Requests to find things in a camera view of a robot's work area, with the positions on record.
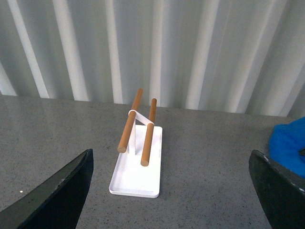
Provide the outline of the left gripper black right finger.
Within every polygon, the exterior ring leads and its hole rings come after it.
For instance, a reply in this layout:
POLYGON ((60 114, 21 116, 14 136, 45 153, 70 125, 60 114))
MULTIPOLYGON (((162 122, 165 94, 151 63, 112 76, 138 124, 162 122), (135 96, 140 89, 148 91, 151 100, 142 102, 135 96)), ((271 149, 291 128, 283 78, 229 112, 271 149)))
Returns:
POLYGON ((305 179, 258 150, 249 158, 249 173, 273 229, 305 227, 305 179))

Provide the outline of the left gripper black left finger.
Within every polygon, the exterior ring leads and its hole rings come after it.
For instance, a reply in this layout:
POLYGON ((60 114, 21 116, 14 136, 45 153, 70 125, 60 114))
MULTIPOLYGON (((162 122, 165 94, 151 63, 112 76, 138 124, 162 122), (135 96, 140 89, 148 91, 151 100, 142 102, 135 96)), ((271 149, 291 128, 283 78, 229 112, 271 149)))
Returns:
POLYGON ((74 229, 93 174, 87 149, 34 190, 0 213, 2 229, 74 229))

